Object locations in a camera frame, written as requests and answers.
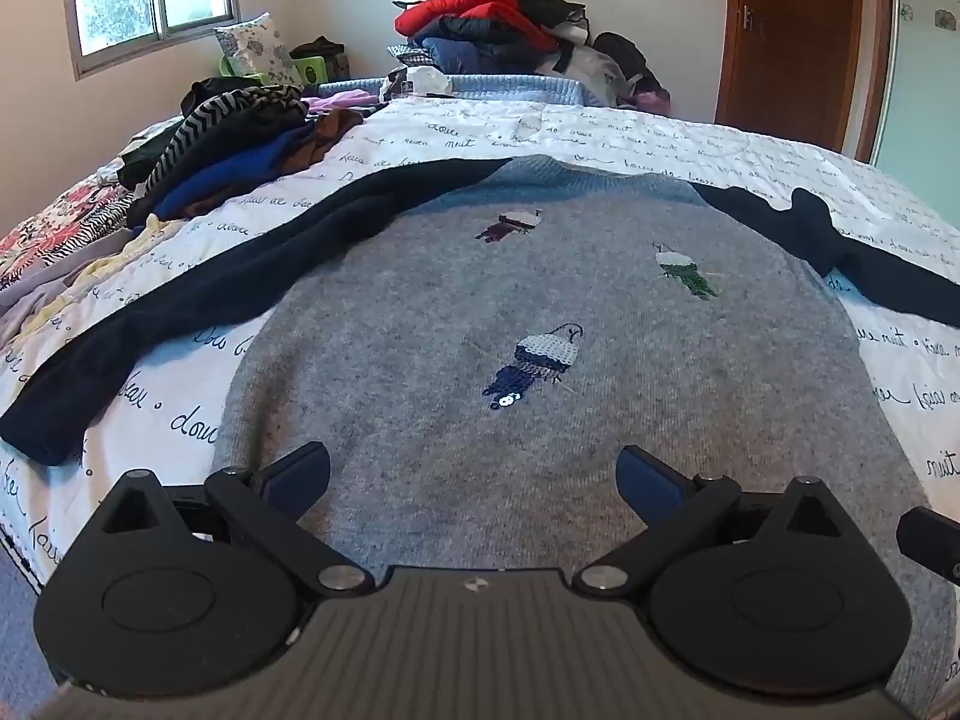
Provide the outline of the grey navy knit sweater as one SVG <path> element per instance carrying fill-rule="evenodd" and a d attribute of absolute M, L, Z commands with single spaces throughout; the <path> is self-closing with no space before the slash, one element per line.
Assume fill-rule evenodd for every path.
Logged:
<path fill-rule="evenodd" d="M 309 528 L 374 572 L 598 556 L 633 530 L 626 444 L 757 486 L 817 475 L 910 600 L 890 688 L 925 712 L 955 596 L 896 550 L 928 491 L 802 226 L 832 238 L 807 193 L 778 213 L 544 156 L 376 172 L 121 307 L 80 299 L 23 343 L 2 444 L 75 465 L 115 419 L 122 465 L 195 481 L 319 440 L 334 490 Z"/>

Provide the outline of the folded dark clothes stack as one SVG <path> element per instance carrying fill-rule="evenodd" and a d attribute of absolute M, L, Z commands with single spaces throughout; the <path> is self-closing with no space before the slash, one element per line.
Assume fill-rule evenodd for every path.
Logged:
<path fill-rule="evenodd" d="M 125 226 L 202 216 L 280 177 L 324 160 L 364 121 L 358 107 L 304 98 L 291 85 L 231 82 L 223 93 L 197 83 L 181 104 L 151 171 L 122 182 L 140 197 L 128 207 Z"/>

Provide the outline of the dark clothes heap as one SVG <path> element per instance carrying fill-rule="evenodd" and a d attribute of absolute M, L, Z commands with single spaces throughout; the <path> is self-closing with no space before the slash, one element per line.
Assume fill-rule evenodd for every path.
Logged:
<path fill-rule="evenodd" d="M 569 0 L 395 0 L 387 49 L 405 67 L 446 75 L 540 75 L 573 80 L 589 99 L 667 115 L 672 98 L 633 41 L 590 27 Z"/>

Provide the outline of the yellow garment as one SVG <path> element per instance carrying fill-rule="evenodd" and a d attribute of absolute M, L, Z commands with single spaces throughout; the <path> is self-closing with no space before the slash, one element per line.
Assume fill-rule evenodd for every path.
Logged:
<path fill-rule="evenodd" d="M 156 249 L 161 242 L 171 239 L 184 224 L 184 220 L 160 221 L 155 215 L 149 216 L 145 229 L 132 241 L 125 244 L 124 249 L 119 254 L 103 257 L 85 266 L 62 294 L 53 298 L 49 304 L 44 305 L 43 309 L 34 314 L 31 319 L 26 320 L 18 335 L 29 335 L 29 333 L 36 332 L 37 328 L 43 327 L 44 323 L 64 309 L 65 305 L 78 301 L 78 299 L 86 296 L 94 286 L 98 286 L 107 278 L 116 275 L 124 266 L 130 265 L 140 257 L 144 257 L 148 252 Z"/>

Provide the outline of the white script-print quilt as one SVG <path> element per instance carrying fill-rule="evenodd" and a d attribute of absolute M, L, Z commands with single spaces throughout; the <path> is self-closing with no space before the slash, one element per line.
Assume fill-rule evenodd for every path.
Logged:
<path fill-rule="evenodd" d="M 608 107 L 529 101 L 407 99 L 348 133 L 308 171 L 229 200 L 194 221 L 150 226 L 130 259 L 99 268 L 59 309 L 2 351 L 2 397 L 13 401 L 53 351 L 128 302 L 223 250 L 286 223 L 337 188 L 386 167 L 441 158 L 545 154 L 617 174 L 657 172 L 747 188 L 784 208 L 807 188 L 841 234 L 942 277 L 958 273 L 958 232 L 875 167 L 804 143 Z M 958 511 L 958 333 L 864 302 L 841 278 L 861 356 L 932 507 Z M 89 429 L 80 460 L 43 472 L 2 455 L 2 550 L 43 582 L 107 488 L 132 466 L 195 483 L 213 460 L 224 399 L 257 328 L 213 328 L 167 344 L 133 369 Z"/>

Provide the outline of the lavender garment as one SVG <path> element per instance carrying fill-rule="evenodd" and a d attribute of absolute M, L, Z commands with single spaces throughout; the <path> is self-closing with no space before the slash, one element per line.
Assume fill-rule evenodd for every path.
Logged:
<path fill-rule="evenodd" d="M 111 232 L 52 265 L 30 266 L 11 286 L 2 289 L 2 344 L 13 340 L 26 320 L 62 294 L 78 273 L 95 260 L 116 255 L 133 238 L 133 232 Z"/>

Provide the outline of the floral red bedsheet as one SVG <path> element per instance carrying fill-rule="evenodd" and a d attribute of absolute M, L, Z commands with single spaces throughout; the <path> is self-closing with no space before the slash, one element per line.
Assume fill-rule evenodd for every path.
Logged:
<path fill-rule="evenodd" d="M 86 177 L 2 239 L 2 286 L 26 278 L 122 229 L 135 193 L 116 181 Z"/>

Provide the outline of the frosted glass wardrobe door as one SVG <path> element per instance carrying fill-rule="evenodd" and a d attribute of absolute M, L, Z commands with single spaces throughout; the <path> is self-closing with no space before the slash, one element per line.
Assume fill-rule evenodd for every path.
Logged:
<path fill-rule="evenodd" d="M 875 165 L 958 223 L 958 0 L 895 0 Z"/>

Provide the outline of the pink purple garment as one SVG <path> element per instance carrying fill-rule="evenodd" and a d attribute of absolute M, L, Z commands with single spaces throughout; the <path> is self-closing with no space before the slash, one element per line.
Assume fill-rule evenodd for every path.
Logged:
<path fill-rule="evenodd" d="M 375 94 L 366 93 L 363 89 L 347 89 L 331 94 L 331 96 L 304 96 L 302 102 L 308 105 L 309 114 L 322 115 L 331 110 L 340 109 L 376 109 L 381 104 Z"/>

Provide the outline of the light blue quilted blanket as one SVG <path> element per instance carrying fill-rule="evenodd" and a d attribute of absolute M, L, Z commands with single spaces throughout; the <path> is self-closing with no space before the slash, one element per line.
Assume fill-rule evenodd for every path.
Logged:
<path fill-rule="evenodd" d="M 346 82 L 317 83 L 304 88 L 306 96 L 329 98 L 342 91 L 359 89 L 377 96 L 382 78 L 358 78 Z M 480 101 L 532 101 L 533 103 L 567 104 L 568 106 L 604 107 L 596 94 L 583 83 L 571 78 L 542 75 L 454 75 L 451 76 L 454 98 Z"/>

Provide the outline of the green plastic chair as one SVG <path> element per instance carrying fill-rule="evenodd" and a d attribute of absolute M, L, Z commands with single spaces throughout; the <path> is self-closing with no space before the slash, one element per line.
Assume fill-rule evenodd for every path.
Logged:
<path fill-rule="evenodd" d="M 304 59 L 295 59 L 293 60 L 293 67 L 301 80 L 303 85 L 322 85 L 322 83 L 329 83 L 331 78 L 329 78 L 329 73 L 327 73 L 327 64 L 325 63 L 324 57 L 304 57 Z M 247 73 L 247 75 L 238 75 L 231 68 L 231 64 L 228 62 L 228 57 L 220 57 L 220 65 L 218 65 L 218 71 L 220 76 L 223 78 L 229 78 L 229 76 L 239 76 L 239 78 L 251 78 L 254 82 L 260 83 L 261 85 L 271 85 L 272 83 L 285 83 L 285 82 L 272 82 L 268 78 L 268 73 Z"/>

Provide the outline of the black bag on chair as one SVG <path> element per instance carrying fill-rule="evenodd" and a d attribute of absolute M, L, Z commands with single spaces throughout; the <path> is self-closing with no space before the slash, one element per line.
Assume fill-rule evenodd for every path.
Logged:
<path fill-rule="evenodd" d="M 334 43 L 331 39 L 320 36 L 310 43 L 301 44 L 301 46 L 291 50 L 291 59 L 293 60 L 317 57 L 318 55 L 325 59 L 331 82 L 345 82 L 345 80 L 352 78 L 347 48 L 343 44 Z"/>

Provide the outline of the white plastic bag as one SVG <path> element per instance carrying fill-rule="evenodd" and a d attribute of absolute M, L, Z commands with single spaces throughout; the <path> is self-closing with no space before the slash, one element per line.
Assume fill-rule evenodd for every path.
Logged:
<path fill-rule="evenodd" d="M 429 65 L 397 67 L 387 73 L 379 88 L 379 101 L 400 98 L 450 98 L 454 85 L 448 75 Z"/>

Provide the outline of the floral white pillow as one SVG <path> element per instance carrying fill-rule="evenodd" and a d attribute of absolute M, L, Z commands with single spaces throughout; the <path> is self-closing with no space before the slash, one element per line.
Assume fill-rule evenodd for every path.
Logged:
<path fill-rule="evenodd" d="M 215 29 L 229 75 L 258 76 L 266 85 L 301 86 L 302 78 L 266 11 L 254 20 Z"/>

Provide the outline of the brown wooden door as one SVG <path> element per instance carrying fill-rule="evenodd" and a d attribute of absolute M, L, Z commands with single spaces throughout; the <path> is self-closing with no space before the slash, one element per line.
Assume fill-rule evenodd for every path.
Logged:
<path fill-rule="evenodd" d="M 716 121 L 868 163 L 893 0 L 727 0 Z"/>

